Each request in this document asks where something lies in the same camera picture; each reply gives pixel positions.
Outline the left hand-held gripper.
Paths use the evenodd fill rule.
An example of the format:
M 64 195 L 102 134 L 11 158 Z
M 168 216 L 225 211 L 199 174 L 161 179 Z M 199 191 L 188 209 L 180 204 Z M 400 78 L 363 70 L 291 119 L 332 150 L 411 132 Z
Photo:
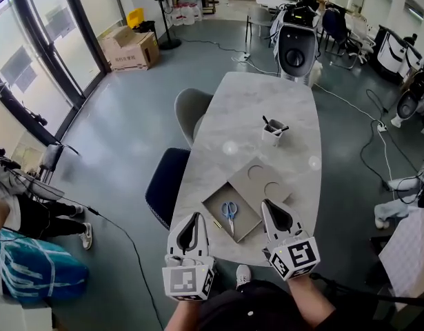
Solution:
M 176 252 L 198 259 L 175 256 Z M 209 257 L 205 219 L 194 212 L 182 220 L 168 237 L 166 266 L 162 268 L 164 291 L 176 301 L 205 301 L 214 280 L 215 259 Z

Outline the blue-handled scissors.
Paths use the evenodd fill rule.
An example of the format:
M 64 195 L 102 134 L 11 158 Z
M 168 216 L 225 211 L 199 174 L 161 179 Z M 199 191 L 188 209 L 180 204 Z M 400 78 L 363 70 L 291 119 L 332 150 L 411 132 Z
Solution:
M 228 220 L 231 235 L 234 236 L 234 217 L 238 212 L 238 206 L 232 201 L 225 201 L 221 205 L 221 213 Z

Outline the grey cardboard drawer box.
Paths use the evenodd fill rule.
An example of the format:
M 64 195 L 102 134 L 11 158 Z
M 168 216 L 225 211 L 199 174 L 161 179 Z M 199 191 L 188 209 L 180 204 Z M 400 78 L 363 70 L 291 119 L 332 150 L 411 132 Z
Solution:
M 255 157 L 235 172 L 221 187 L 203 201 L 205 209 L 218 221 L 235 243 L 240 243 L 263 222 L 261 203 L 264 199 L 284 202 L 292 191 L 281 175 Z M 238 206 L 234 217 L 234 236 L 221 205 L 232 201 Z

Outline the person's left forearm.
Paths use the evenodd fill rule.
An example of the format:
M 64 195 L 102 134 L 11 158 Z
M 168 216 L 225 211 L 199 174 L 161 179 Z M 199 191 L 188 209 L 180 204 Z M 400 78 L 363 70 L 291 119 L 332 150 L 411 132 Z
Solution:
M 202 303 L 180 301 L 164 331 L 198 331 Z

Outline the large cardboard box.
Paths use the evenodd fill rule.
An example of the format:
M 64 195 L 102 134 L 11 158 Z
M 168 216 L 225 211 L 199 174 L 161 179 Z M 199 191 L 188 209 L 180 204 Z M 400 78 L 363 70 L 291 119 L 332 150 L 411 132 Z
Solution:
M 122 48 L 105 49 L 111 68 L 115 71 L 149 70 L 160 59 L 155 33 L 136 33 L 135 38 Z

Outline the dark blue upholstered chair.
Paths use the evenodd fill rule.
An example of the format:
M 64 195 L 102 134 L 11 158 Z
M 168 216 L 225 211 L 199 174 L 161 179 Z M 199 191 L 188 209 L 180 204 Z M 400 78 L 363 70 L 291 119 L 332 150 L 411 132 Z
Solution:
M 149 209 L 167 230 L 171 226 L 189 156 L 188 149 L 168 148 L 161 157 L 145 192 L 145 201 Z

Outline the white square pen holder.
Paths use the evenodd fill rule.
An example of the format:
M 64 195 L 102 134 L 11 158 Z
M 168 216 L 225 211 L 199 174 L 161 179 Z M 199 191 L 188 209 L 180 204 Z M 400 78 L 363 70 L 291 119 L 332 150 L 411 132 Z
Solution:
M 285 132 L 282 132 L 279 135 L 273 135 L 272 132 L 285 127 L 285 124 L 280 121 L 277 121 L 276 119 L 270 119 L 269 122 L 269 126 L 266 124 L 263 126 L 261 139 L 264 143 L 268 145 L 277 146 L 279 144 L 279 140 L 285 134 Z

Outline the grey upholstered chair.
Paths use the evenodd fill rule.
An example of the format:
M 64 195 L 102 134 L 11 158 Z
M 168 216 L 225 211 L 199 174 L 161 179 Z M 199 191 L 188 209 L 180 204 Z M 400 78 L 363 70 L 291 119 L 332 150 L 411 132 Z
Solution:
M 197 130 L 206 114 L 213 95 L 187 88 L 178 94 L 174 102 L 174 111 L 180 129 L 190 147 L 193 146 Z

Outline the white quilted table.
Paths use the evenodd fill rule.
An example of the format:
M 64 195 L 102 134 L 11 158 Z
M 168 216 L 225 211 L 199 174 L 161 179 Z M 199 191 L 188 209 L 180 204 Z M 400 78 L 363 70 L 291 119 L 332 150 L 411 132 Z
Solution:
M 396 297 L 424 297 L 424 208 L 397 225 L 379 259 Z

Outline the white backpack pod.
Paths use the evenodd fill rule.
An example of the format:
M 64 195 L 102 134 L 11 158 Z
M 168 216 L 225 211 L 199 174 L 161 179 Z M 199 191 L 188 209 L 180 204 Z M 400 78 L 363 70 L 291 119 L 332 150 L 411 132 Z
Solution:
M 276 45 L 281 72 L 286 78 L 296 81 L 310 75 L 318 50 L 313 28 L 284 23 Z

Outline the white office chair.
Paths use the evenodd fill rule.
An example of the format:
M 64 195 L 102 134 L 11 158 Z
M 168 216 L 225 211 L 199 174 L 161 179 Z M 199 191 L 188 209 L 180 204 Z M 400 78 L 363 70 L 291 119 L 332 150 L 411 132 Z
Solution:
M 360 19 L 353 20 L 352 29 L 345 41 L 345 47 L 348 58 L 351 59 L 354 57 L 354 60 L 352 65 L 348 67 L 343 66 L 343 68 L 351 70 L 357 64 L 357 61 L 362 66 L 365 65 L 373 55 L 375 45 L 375 41 L 367 34 L 366 22 Z

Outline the grey dining chair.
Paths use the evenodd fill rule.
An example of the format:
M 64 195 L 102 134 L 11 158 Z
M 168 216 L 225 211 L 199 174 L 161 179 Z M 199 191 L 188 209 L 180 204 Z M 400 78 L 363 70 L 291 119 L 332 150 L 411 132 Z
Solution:
M 258 36 L 266 37 L 269 39 L 267 34 L 263 34 L 263 31 L 270 31 L 270 28 L 273 24 L 274 16 L 273 14 L 264 7 L 252 6 L 248 9 L 246 27 L 245 27 L 245 42 L 248 43 L 252 40 L 253 27 L 258 28 Z

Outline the cluster of clear water jugs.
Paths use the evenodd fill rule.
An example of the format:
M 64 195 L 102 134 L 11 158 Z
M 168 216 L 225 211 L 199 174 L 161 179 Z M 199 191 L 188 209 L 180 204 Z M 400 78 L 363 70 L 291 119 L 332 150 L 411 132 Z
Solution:
M 178 0 L 170 15 L 174 26 L 191 26 L 203 19 L 201 0 Z

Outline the yellow plastic bin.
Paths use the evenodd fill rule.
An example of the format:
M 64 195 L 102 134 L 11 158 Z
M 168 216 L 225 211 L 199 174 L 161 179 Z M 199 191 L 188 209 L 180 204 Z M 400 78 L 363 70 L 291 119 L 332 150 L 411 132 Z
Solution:
M 127 25 L 131 29 L 138 28 L 144 20 L 143 8 L 135 8 L 133 11 L 129 12 L 126 17 Z

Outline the black-framed glass door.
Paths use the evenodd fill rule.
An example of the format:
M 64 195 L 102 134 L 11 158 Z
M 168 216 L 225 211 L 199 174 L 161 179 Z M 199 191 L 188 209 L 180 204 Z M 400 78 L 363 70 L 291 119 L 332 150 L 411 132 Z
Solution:
M 0 103 L 42 144 L 109 72 L 81 0 L 0 0 Z

